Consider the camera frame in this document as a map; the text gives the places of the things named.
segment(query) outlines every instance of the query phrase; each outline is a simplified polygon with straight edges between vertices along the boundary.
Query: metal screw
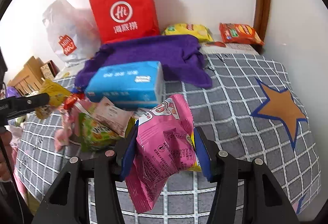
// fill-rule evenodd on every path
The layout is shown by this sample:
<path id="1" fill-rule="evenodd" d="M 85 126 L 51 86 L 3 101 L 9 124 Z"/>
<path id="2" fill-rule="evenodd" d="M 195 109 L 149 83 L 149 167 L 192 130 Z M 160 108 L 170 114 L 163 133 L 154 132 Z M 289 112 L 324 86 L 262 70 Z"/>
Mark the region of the metal screw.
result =
<path id="1" fill-rule="evenodd" d="M 79 159 L 76 156 L 71 157 L 71 159 L 69 160 L 70 163 L 74 164 L 78 161 Z"/>
<path id="2" fill-rule="evenodd" d="M 227 157 L 228 156 L 228 153 L 226 151 L 220 151 L 219 152 L 219 156 L 221 156 L 221 157 Z"/>
<path id="3" fill-rule="evenodd" d="M 260 159 L 260 158 L 255 159 L 254 162 L 255 162 L 255 164 L 257 164 L 257 165 L 263 165 L 263 160 Z"/>
<path id="4" fill-rule="evenodd" d="M 106 155 L 106 156 L 113 156 L 113 155 L 115 155 L 115 152 L 114 152 L 113 150 L 107 150 L 107 151 L 105 152 L 105 155 Z"/>

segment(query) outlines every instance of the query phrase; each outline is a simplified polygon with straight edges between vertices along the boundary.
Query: candy wrapper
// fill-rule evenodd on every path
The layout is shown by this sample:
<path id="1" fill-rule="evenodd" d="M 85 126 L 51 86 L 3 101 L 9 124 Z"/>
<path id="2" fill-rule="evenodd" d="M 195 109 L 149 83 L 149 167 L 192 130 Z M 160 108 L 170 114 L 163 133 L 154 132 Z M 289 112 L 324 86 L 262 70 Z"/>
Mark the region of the candy wrapper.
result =
<path id="1" fill-rule="evenodd" d="M 65 110 L 71 109 L 78 99 L 84 99 L 84 97 L 85 97 L 84 93 L 72 93 L 64 101 L 64 109 Z"/>
<path id="2" fill-rule="evenodd" d="M 35 109 L 36 116 L 39 119 L 46 119 L 50 116 L 50 114 L 64 102 L 64 99 L 71 94 L 70 91 L 49 79 L 46 79 L 42 84 L 39 90 L 39 94 L 41 93 L 47 93 L 50 99 L 49 104 Z"/>
<path id="3" fill-rule="evenodd" d="M 137 153 L 125 179 L 138 214 L 154 207 L 169 176 L 197 167 L 192 114 L 181 94 L 139 118 Z"/>

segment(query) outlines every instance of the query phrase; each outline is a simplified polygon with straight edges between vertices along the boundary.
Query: bed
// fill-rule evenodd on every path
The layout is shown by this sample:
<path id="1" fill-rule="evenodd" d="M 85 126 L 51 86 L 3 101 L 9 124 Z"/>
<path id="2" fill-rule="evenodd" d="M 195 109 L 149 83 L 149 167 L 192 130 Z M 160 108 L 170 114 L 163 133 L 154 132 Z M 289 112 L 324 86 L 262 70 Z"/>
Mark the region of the bed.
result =
<path id="1" fill-rule="evenodd" d="M 251 117 L 266 97 L 256 79 L 276 90 L 288 88 L 295 104 L 307 114 L 293 92 L 283 65 L 263 56 L 248 54 L 207 54 L 206 72 L 213 87 L 200 89 L 179 81 L 165 82 L 164 99 L 181 93 L 187 100 L 195 126 L 201 126 L 210 140 L 236 158 L 251 161 L 262 158 L 285 191 L 297 213 L 318 194 L 320 166 L 316 145 L 306 121 L 300 121 L 295 151 L 279 120 Z M 74 77 L 56 80 L 67 89 Z M 59 112 L 45 120 L 30 114 L 19 147 L 16 169 L 28 191 L 40 202 L 69 158 L 92 158 L 98 153 L 81 152 L 71 137 L 70 145 L 55 152 L 55 130 L 61 128 Z M 137 215 L 125 183 L 117 183 L 118 196 L 126 223 L 206 223 L 215 184 L 201 173 L 182 171 L 171 176 L 155 207 Z M 238 183 L 236 221 L 241 222 L 244 182 Z M 89 181 L 90 222 L 96 223 L 93 181 Z"/>

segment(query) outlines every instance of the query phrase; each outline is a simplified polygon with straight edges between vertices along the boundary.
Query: blue gripper pad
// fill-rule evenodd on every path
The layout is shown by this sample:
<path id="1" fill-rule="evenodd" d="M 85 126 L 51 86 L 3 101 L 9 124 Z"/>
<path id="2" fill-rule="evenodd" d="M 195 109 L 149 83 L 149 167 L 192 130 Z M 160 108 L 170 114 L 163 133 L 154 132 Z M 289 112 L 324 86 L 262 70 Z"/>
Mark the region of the blue gripper pad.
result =
<path id="1" fill-rule="evenodd" d="M 213 175 L 211 173 L 211 159 L 206 150 L 203 139 L 201 138 L 197 130 L 197 127 L 194 128 L 194 139 L 195 139 L 196 155 L 198 157 L 203 175 L 204 177 L 206 177 L 207 181 L 212 181 Z"/>
<path id="2" fill-rule="evenodd" d="M 135 126 L 139 125 L 139 120 L 136 121 Z M 122 157 L 122 171 L 120 173 L 120 180 L 124 181 L 125 177 L 129 175 L 134 157 L 136 155 L 136 138 L 138 135 L 138 129 L 132 135 L 131 141 L 127 146 L 127 149 Z"/>

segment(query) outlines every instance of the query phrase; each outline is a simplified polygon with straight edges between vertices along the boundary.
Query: yellow snack bag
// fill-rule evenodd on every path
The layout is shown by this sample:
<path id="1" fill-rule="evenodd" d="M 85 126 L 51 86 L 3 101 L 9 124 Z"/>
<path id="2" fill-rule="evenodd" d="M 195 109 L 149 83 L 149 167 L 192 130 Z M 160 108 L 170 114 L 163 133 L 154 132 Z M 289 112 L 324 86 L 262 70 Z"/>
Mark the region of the yellow snack bag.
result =
<path id="1" fill-rule="evenodd" d="M 191 139 L 191 145 L 193 146 L 195 152 L 196 152 L 196 147 L 195 147 L 195 138 L 194 138 L 194 132 L 191 133 L 190 135 L 190 139 Z M 197 163 L 195 164 L 195 166 L 193 168 L 189 168 L 188 170 L 190 171 L 196 171 L 196 172 L 202 172 L 202 169 L 200 167 L 199 161 L 198 161 L 198 157 L 197 158 Z"/>
<path id="2" fill-rule="evenodd" d="M 178 35 L 190 34 L 195 36 L 199 42 L 213 42 L 212 37 L 209 35 L 207 28 L 200 24 L 185 24 L 179 23 L 168 26 L 163 35 Z"/>
<path id="3" fill-rule="evenodd" d="M 50 114 L 64 102 L 65 97 L 71 94 L 70 91 L 49 79 L 46 79 L 42 84 L 39 90 L 39 94 L 41 93 L 47 93 L 50 99 L 49 104 L 35 109 L 36 116 L 39 119 L 46 119 L 50 116 Z"/>

